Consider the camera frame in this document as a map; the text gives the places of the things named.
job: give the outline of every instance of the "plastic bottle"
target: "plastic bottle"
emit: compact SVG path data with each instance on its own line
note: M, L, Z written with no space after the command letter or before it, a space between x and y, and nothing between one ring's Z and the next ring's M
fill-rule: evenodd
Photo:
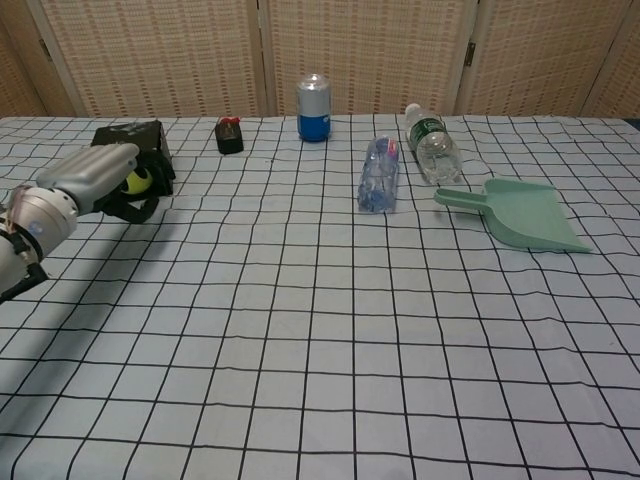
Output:
M458 147L440 117L417 103L405 110L407 140L431 184L453 183L462 171Z
M398 150L398 142L389 137L378 137L369 143L358 187L360 210L373 213L394 210Z

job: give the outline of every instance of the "tennis ball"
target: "tennis ball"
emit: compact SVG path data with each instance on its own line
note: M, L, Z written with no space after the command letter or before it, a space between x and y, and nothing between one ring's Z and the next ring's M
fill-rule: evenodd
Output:
M122 191L127 195L139 195L146 192L153 184L153 177L145 168L143 170L136 169L129 174L126 185L122 186Z

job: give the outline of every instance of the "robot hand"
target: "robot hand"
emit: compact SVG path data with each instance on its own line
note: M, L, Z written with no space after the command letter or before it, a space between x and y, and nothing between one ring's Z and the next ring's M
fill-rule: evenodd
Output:
M138 153L132 143L86 148L40 175L37 187L12 192L0 214L0 304L47 280L40 262L73 233L78 216L102 210L142 223L153 214L157 198L137 210L112 195Z

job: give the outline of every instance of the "wall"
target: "wall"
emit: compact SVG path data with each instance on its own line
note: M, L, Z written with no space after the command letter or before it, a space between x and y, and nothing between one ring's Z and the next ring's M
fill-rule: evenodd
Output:
M316 71L334 113L640 116L640 0L27 3L37 29L0 0L4 114L292 114Z
M44 106L0 22L0 118L44 114Z

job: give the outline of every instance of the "green dustpan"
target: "green dustpan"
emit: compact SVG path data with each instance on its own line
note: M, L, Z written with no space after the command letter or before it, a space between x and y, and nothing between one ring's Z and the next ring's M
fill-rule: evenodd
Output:
M439 188L435 201L480 210L491 234L521 248L588 252L571 229L556 199L555 188L504 178L484 184L485 194Z

